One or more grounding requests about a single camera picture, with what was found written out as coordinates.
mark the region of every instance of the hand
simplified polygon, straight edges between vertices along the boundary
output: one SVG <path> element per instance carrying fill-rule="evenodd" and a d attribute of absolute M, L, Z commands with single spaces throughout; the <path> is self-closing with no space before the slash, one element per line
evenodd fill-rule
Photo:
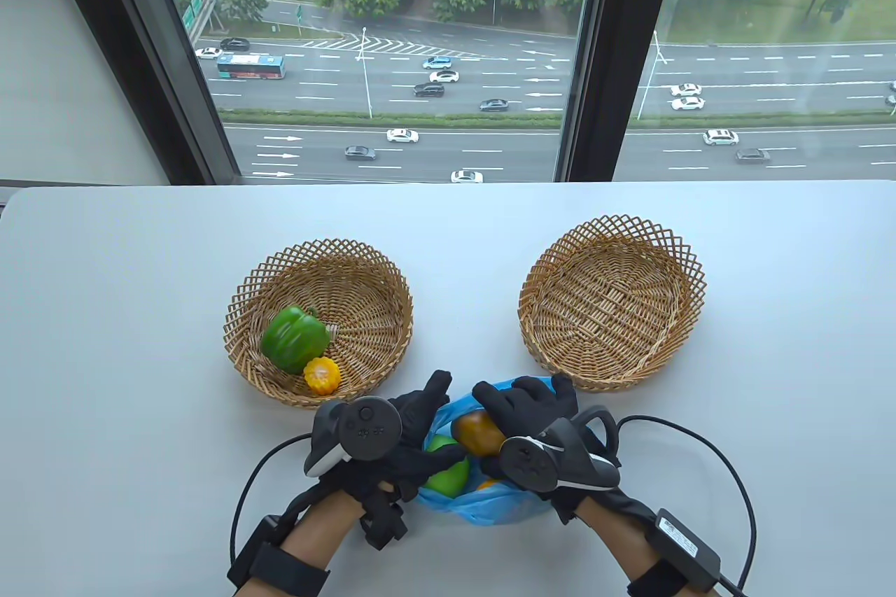
<path fill-rule="evenodd" d="M 535 437 L 557 418 L 572 418 L 579 411 L 572 380 L 563 374 L 557 374 L 551 377 L 551 383 L 554 386 L 553 392 L 541 380 L 528 376 L 518 377 L 511 383 L 510 389 L 503 391 L 487 382 L 480 382 L 473 387 L 473 398 L 480 402 L 506 437 Z M 594 432 L 583 428 L 582 439 L 589 453 L 619 465 L 617 457 L 608 453 Z M 492 478 L 506 478 L 496 457 L 482 460 L 481 468 L 483 473 Z M 621 489 L 595 492 L 563 487 L 539 496 L 551 502 L 563 524 L 575 517 L 574 511 L 586 497 L 593 498 L 596 503 L 609 510 L 636 518 L 646 526 L 652 524 L 654 518 L 653 511 L 640 501 L 628 498 Z"/>
<path fill-rule="evenodd" d="M 417 489 L 435 473 L 445 471 L 467 456 L 462 446 L 444 446 L 435 452 L 423 450 L 423 440 L 433 424 L 435 413 L 448 403 L 451 373 L 438 370 L 423 389 L 389 399 L 401 417 L 399 444 L 385 457 L 372 462 L 341 462 L 321 476 L 321 482 L 342 489 L 364 501 L 381 488 L 393 486 L 404 501 L 416 497 Z"/>

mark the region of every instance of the woven basket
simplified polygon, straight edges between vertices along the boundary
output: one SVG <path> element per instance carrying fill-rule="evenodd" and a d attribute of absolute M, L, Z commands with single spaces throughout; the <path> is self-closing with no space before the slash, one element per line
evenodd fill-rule
<path fill-rule="evenodd" d="M 260 353 L 271 320 L 284 308 L 316 309 L 339 364 L 336 393 L 317 396 Z M 412 334 L 412 298 L 400 270 L 377 249 L 343 239 L 310 241 L 268 257 L 237 287 L 224 324 L 224 347 L 248 382 L 286 405 L 317 408 L 370 392 L 393 372 Z"/>
<path fill-rule="evenodd" d="M 684 344 L 706 283 L 689 245 L 648 220 L 603 216 L 554 242 L 519 293 L 529 353 L 579 389 L 625 389 Z"/>

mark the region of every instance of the black cable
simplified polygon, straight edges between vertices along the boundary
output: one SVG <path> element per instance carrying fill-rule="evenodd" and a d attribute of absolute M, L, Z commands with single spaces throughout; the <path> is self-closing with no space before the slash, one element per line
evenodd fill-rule
<path fill-rule="evenodd" d="M 284 447 L 289 447 L 294 443 L 298 443 L 305 438 L 310 438 L 311 433 L 301 434 L 300 436 L 295 436 L 289 438 L 289 440 L 283 441 L 277 447 L 269 451 L 268 454 L 262 457 L 262 460 L 258 463 L 255 469 L 252 472 L 252 475 L 249 476 L 249 480 L 246 481 L 246 487 L 243 488 L 243 493 L 239 496 L 239 501 L 237 501 L 237 510 L 233 514 L 233 524 L 230 526 L 230 564 L 232 565 L 237 561 L 237 526 L 239 524 L 239 514 L 243 511 L 243 504 L 246 503 L 246 495 L 249 494 L 249 488 L 252 487 L 252 483 L 255 482 L 256 476 L 258 472 L 262 469 L 262 466 L 265 466 L 267 461 L 271 459 L 275 454 L 279 453 Z"/>
<path fill-rule="evenodd" d="M 644 420 L 647 422 L 656 422 L 656 424 L 662 424 L 663 427 L 674 428 L 674 430 L 681 431 L 682 434 L 688 434 L 691 438 L 696 438 L 700 443 L 703 443 L 704 446 L 707 446 L 708 449 L 713 451 L 717 457 L 727 466 L 727 469 L 731 472 L 731 475 L 734 476 L 734 481 L 737 483 L 737 488 L 740 491 L 741 497 L 743 497 L 743 504 L 746 506 L 746 516 L 748 516 L 750 520 L 750 546 L 748 551 L 746 552 L 746 560 L 743 562 L 743 569 L 740 572 L 740 580 L 737 581 L 737 585 L 733 585 L 729 579 L 725 577 L 721 577 L 720 583 L 729 591 L 731 594 L 734 594 L 735 597 L 743 597 L 743 585 L 746 585 L 746 577 L 749 575 L 750 568 L 753 566 L 753 556 L 756 555 L 756 516 L 753 513 L 753 504 L 750 502 L 750 496 L 746 493 L 746 487 L 743 487 L 743 481 L 741 481 L 740 476 L 737 475 L 737 471 L 735 471 L 732 463 L 729 462 L 729 459 L 724 456 L 721 450 L 717 447 L 713 446 L 706 438 L 702 437 L 697 431 L 691 431 L 689 428 L 682 427 L 681 425 L 675 424 L 675 422 L 670 422 L 669 420 L 663 420 L 663 418 L 653 417 L 653 415 L 629 415 L 628 417 L 624 417 L 622 420 L 617 422 L 617 427 L 621 428 L 625 423 L 633 421 L 633 420 Z"/>

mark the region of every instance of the road sign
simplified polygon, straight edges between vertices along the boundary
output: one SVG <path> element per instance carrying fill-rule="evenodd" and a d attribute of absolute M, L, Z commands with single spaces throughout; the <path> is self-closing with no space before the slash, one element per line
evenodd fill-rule
<path fill-rule="evenodd" d="M 193 27 L 193 24 L 196 22 L 196 14 L 193 14 L 192 6 L 188 6 L 186 11 L 183 12 L 181 17 L 183 19 L 183 27 L 189 30 L 189 28 Z"/>
<path fill-rule="evenodd" d="M 198 17 L 202 12 L 202 0 L 190 0 L 190 6 L 192 8 L 193 15 Z"/>

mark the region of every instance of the bus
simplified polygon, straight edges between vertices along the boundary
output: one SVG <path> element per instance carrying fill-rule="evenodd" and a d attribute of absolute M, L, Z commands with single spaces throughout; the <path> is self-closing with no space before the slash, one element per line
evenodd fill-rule
<path fill-rule="evenodd" d="M 224 79 L 282 79 L 285 70 L 282 56 L 252 56 L 244 53 L 218 56 L 218 75 Z"/>

